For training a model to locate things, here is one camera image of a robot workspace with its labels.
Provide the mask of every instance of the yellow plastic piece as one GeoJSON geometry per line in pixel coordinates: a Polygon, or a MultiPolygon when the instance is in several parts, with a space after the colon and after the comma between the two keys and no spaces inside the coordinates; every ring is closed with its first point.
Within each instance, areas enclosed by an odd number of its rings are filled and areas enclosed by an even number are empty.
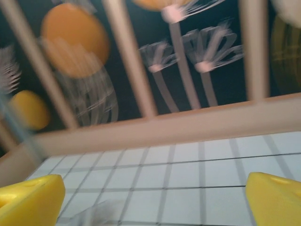
{"type": "Polygon", "coordinates": [[[96,73],[109,58],[106,30],[96,17],[76,5],[64,3],[52,8],[43,19],[41,35],[53,66],[72,78],[96,73]]]}
{"type": "Polygon", "coordinates": [[[179,4],[185,5],[192,0],[134,0],[137,5],[151,11],[161,11],[164,7],[179,4]]]}
{"type": "Polygon", "coordinates": [[[33,130],[45,128],[50,122],[50,113],[44,101],[35,93],[23,90],[10,101],[24,125],[33,130]]]}
{"type": "Polygon", "coordinates": [[[301,183],[250,173],[246,195],[257,226],[301,226],[301,183]]]}
{"type": "Polygon", "coordinates": [[[60,175],[0,188],[0,226],[54,226],[64,196],[60,175]]]}

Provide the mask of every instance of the white grid floor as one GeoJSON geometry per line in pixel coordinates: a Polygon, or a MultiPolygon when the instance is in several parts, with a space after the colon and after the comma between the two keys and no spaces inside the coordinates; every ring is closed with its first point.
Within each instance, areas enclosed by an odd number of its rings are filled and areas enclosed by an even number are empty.
{"type": "Polygon", "coordinates": [[[62,175],[57,226],[105,200],[111,225],[255,226],[245,196],[250,172],[301,181],[301,132],[126,149],[47,159],[30,177],[62,175]]]}

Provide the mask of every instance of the yellow circle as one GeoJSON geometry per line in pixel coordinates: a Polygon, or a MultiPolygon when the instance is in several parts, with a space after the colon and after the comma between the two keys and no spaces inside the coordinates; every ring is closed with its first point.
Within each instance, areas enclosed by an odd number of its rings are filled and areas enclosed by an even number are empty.
{"type": "Polygon", "coordinates": [[[29,90],[23,90],[14,95],[10,104],[24,125],[30,129],[43,129],[50,122],[50,113],[46,104],[38,95],[29,90]]]}
{"type": "Polygon", "coordinates": [[[88,77],[108,60],[110,41],[104,27],[73,4],[64,3],[51,9],[43,19],[41,36],[46,41],[50,62],[72,78],[88,77]],[[101,63],[95,62],[91,53],[101,63]]]}
{"type": "Polygon", "coordinates": [[[134,2],[151,11],[161,11],[164,7],[172,4],[185,5],[192,0],[134,0],[134,2]]]}

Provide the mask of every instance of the white tile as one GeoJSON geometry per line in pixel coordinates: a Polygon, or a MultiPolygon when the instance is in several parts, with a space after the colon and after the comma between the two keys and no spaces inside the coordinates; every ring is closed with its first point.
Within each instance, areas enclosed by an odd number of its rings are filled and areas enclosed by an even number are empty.
{"type": "Polygon", "coordinates": [[[151,147],[144,164],[168,162],[170,146],[151,147]]]}
{"type": "Polygon", "coordinates": [[[301,153],[301,132],[271,135],[280,153],[301,153]]]}
{"type": "Polygon", "coordinates": [[[109,201],[113,210],[109,220],[118,221],[126,202],[128,192],[104,192],[99,202],[109,201]]]}
{"type": "Polygon", "coordinates": [[[257,157],[241,159],[246,177],[251,172],[268,173],[279,177],[285,177],[275,157],[257,157]]]}
{"type": "Polygon", "coordinates": [[[121,165],[139,165],[145,148],[126,150],[119,162],[121,165]]]}
{"type": "Polygon", "coordinates": [[[67,175],[67,171],[61,171],[59,169],[55,169],[54,171],[51,172],[51,174],[61,175],[61,177],[64,178],[67,175]]]}
{"type": "Polygon", "coordinates": [[[252,226],[243,188],[207,188],[206,225],[252,226]]]}
{"type": "Polygon", "coordinates": [[[103,153],[96,167],[101,166],[114,166],[122,151],[107,151],[103,153]]]}
{"type": "Polygon", "coordinates": [[[199,162],[173,164],[168,187],[199,187],[199,162]]]}
{"type": "Polygon", "coordinates": [[[133,192],[124,220],[156,222],[160,198],[161,191],[133,192]]]}
{"type": "Polygon", "coordinates": [[[27,180],[32,180],[32,179],[35,179],[35,178],[40,178],[40,177],[43,177],[43,176],[46,176],[46,175],[48,175],[48,173],[36,171],[30,177],[28,177],[27,180]]]}
{"type": "Polygon", "coordinates": [[[66,189],[77,189],[80,183],[83,181],[88,171],[83,172],[70,172],[64,178],[64,184],[66,189]]]}
{"type": "Polygon", "coordinates": [[[202,164],[205,164],[206,187],[242,185],[235,160],[206,161],[202,164]]]}
{"type": "Polygon", "coordinates": [[[205,160],[226,158],[234,158],[228,139],[205,142],[205,160]]]}
{"type": "Polygon", "coordinates": [[[46,159],[38,170],[49,170],[49,172],[62,160],[64,156],[51,157],[46,159]]]}
{"type": "Polygon", "coordinates": [[[282,156],[293,174],[294,180],[301,182],[301,154],[282,156]]]}
{"type": "Polygon", "coordinates": [[[162,222],[201,224],[200,189],[168,190],[162,222]]]}
{"type": "Polygon", "coordinates": [[[61,217],[72,218],[76,214],[88,209],[94,205],[98,195],[99,193],[77,193],[61,217]]]}
{"type": "Polygon", "coordinates": [[[142,167],[136,188],[163,187],[167,165],[142,167]]]}
{"type": "Polygon", "coordinates": [[[65,209],[66,205],[68,204],[68,202],[70,201],[70,199],[72,198],[73,194],[72,193],[66,193],[65,197],[64,197],[64,201],[62,203],[62,207],[60,210],[60,214],[62,213],[62,211],[65,209]]]}
{"type": "Polygon", "coordinates": [[[179,144],[175,146],[174,162],[198,160],[198,143],[179,144]]]}
{"type": "Polygon", "coordinates": [[[68,155],[57,165],[55,169],[70,169],[81,156],[82,154],[68,155]]]}
{"type": "Polygon", "coordinates": [[[103,188],[110,172],[110,169],[93,170],[80,188],[103,188]]]}
{"type": "Polygon", "coordinates": [[[74,168],[91,168],[97,161],[101,153],[84,154],[83,157],[76,163],[74,168]]]}
{"type": "Polygon", "coordinates": [[[131,188],[137,167],[115,170],[107,188],[131,188]]]}
{"type": "Polygon", "coordinates": [[[240,157],[272,155],[263,136],[237,138],[240,157]]]}

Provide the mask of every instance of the orange circle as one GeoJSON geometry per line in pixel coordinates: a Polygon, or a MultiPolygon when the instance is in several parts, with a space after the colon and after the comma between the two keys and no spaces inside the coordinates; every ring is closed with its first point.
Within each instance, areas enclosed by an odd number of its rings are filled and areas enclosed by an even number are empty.
{"type": "Polygon", "coordinates": [[[185,5],[192,0],[134,0],[134,2],[151,11],[161,11],[164,7],[172,4],[185,5]]]}
{"type": "Polygon", "coordinates": [[[108,60],[110,41],[104,27],[73,4],[51,9],[43,19],[41,36],[50,62],[72,78],[88,77],[108,60]]]}

